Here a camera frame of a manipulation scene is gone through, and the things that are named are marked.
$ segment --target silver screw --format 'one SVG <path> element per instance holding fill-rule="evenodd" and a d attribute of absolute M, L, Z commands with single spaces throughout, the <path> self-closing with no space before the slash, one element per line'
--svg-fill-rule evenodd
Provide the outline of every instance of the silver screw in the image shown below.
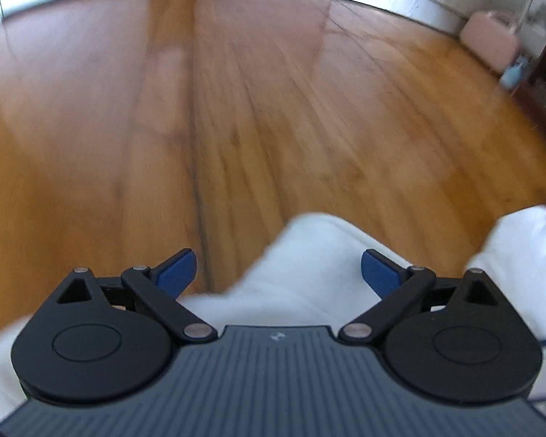
<path fill-rule="evenodd" d="M 349 323 L 344 327 L 344 333 L 350 338 L 366 338 L 370 337 L 372 327 L 360 322 Z"/>
<path fill-rule="evenodd" d="M 213 332 L 213 328 L 205 323 L 191 323 L 184 327 L 184 335 L 190 338 L 206 338 Z"/>

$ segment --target pink bag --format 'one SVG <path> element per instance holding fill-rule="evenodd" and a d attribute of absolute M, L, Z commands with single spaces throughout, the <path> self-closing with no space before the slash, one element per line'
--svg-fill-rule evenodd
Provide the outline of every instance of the pink bag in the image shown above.
<path fill-rule="evenodd" d="M 459 40 L 493 72 L 502 74 L 520 54 L 517 29 L 509 12 L 478 11 L 467 21 Z"/>

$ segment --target floor plank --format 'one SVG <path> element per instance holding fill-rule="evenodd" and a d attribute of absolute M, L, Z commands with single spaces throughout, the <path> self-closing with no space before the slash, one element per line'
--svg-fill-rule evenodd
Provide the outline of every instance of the floor plank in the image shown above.
<path fill-rule="evenodd" d="M 74 266 L 190 246 L 222 291 L 291 217 L 459 274 L 546 143 L 449 37 L 338 0 L 61 0 L 0 27 L 0 327 Z"/>

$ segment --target dark brown furniture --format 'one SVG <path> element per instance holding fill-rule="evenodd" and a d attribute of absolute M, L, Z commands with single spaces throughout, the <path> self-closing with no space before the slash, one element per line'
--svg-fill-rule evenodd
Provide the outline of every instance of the dark brown furniture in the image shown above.
<path fill-rule="evenodd" d="M 546 138 L 546 100 L 539 86 L 546 85 L 546 47 L 530 74 L 516 87 L 512 96 Z"/>

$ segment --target gray ribbed panel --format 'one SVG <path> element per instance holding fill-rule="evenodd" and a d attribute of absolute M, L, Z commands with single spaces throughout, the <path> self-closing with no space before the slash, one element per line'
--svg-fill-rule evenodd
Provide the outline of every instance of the gray ribbed panel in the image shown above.
<path fill-rule="evenodd" d="M 275 341 L 272 334 L 285 338 Z M 546 436 L 524 401 L 460 409 L 395 383 L 374 353 L 324 327 L 228 327 L 181 350 L 140 394 L 92 409 L 31 400 L 0 425 L 7 437 Z"/>

